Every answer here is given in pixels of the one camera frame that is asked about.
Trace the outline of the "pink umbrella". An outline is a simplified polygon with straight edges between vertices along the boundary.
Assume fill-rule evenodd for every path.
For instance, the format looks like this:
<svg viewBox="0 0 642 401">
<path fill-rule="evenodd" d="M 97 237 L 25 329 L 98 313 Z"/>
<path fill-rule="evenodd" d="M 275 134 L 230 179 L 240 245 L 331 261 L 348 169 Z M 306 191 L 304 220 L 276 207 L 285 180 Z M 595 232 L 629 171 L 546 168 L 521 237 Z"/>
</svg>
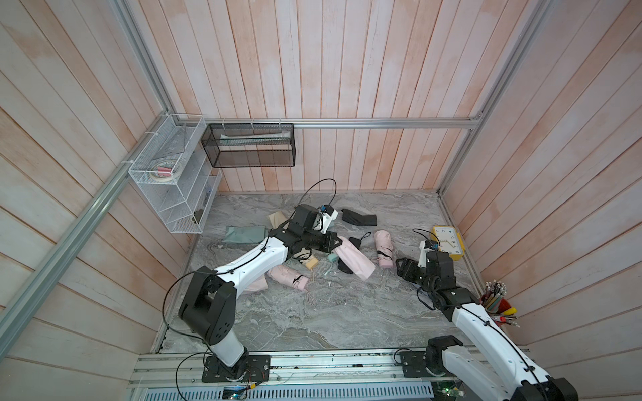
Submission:
<svg viewBox="0 0 642 401">
<path fill-rule="evenodd" d="M 379 267 L 393 268 L 395 265 L 395 248 L 391 239 L 391 234 L 385 230 L 375 232 L 374 244 L 376 245 Z"/>
<path fill-rule="evenodd" d="M 306 275 L 284 265 L 272 268 L 267 272 L 267 275 L 274 281 L 301 292 L 306 291 L 309 283 L 309 278 Z"/>
</svg>

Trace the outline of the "black sleeve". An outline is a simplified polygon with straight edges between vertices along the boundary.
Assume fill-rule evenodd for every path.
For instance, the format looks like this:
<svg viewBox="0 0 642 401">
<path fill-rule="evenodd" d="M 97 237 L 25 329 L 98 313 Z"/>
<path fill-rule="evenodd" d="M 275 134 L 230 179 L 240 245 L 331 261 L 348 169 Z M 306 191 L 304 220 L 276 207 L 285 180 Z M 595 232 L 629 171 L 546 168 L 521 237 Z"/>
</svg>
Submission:
<svg viewBox="0 0 642 401">
<path fill-rule="evenodd" d="M 357 227 L 376 227 L 378 225 L 377 215 L 364 215 L 347 208 L 342 210 L 342 220 Z"/>
</svg>

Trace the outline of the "mint green sleeve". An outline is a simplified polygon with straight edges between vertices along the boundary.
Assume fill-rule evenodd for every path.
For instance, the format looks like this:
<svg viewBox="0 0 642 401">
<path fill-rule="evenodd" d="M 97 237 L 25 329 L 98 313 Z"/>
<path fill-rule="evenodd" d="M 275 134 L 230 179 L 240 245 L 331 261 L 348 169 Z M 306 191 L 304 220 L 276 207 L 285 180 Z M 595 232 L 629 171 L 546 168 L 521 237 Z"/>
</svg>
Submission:
<svg viewBox="0 0 642 401">
<path fill-rule="evenodd" d="M 222 239 L 224 243 L 231 244 L 259 244 L 267 236 L 265 226 L 235 227 L 228 226 Z"/>
</svg>

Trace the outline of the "beige umbrella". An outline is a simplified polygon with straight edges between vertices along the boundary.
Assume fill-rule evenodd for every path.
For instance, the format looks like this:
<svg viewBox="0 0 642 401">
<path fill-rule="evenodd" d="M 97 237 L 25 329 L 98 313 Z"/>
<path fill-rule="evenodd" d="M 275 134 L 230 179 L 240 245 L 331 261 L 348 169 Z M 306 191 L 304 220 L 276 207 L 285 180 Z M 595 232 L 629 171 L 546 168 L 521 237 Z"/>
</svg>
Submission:
<svg viewBox="0 0 642 401">
<path fill-rule="evenodd" d="M 319 265 L 319 259 L 317 259 L 317 257 L 315 257 L 314 255 L 302 258 L 300 262 L 310 271 L 313 271 L 314 269 L 316 269 L 317 265 Z"/>
</svg>

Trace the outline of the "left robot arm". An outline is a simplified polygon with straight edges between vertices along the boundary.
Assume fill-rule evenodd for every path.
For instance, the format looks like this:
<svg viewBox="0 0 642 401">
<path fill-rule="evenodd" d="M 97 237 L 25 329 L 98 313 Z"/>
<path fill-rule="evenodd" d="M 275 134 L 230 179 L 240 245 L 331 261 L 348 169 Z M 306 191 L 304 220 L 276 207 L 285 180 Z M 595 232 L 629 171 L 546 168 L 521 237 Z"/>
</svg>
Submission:
<svg viewBox="0 0 642 401">
<path fill-rule="evenodd" d="M 342 244 L 329 230 L 339 212 L 331 205 L 300 204 L 245 255 L 227 265 L 192 273 L 178 317 L 212 350 L 208 369 L 237 378 L 247 366 L 247 348 L 233 332 L 238 296 L 259 277 L 304 249 L 329 253 Z"/>
</svg>

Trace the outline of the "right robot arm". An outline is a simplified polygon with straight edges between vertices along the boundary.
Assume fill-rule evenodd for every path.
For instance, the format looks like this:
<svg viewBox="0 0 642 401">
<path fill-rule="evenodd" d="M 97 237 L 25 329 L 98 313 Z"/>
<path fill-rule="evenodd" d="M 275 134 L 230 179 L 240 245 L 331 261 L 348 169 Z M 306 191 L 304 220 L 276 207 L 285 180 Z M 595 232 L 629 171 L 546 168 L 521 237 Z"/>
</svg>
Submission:
<svg viewBox="0 0 642 401">
<path fill-rule="evenodd" d="M 485 357 L 477 360 L 453 335 L 429 339 L 423 352 L 397 354 L 407 378 L 453 376 L 482 400 L 576 400 L 578 392 L 565 378 L 555 378 L 530 359 L 488 315 L 477 297 L 456 282 L 446 252 L 421 249 L 419 260 L 396 260 L 399 277 L 425 292 L 431 310 L 442 312 Z"/>
</svg>

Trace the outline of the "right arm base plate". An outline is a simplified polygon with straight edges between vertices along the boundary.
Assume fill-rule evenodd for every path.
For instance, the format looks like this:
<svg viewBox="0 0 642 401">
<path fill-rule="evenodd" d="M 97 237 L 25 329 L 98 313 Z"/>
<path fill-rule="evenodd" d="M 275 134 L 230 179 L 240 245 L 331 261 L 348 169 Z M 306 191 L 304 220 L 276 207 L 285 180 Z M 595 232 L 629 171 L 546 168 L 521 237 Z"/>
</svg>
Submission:
<svg viewBox="0 0 642 401">
<path fill-rule="evenodd" d="M 398 349 L 393 354 L 393 360 L 402 368 L 406 379 L 460 379 L 446 369 L 445 352 L 445 350 L 426 352 Z"/>
</svg>

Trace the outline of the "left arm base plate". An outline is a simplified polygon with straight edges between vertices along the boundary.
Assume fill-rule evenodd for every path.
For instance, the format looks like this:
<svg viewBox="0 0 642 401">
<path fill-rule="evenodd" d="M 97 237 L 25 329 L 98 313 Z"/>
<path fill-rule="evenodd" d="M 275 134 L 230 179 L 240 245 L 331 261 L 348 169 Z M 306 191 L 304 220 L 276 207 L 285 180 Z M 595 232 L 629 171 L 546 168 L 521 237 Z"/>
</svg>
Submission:
<svg viewBox="0 0 642 401">
<path fill-rule="evenodd" d="M 232 367 L 228 367 L 216 355 L 206 358 L 202 382 L 209 383 L 262 383 L 269 379 L 271 356 L 246 355 Z"/>
</svg>

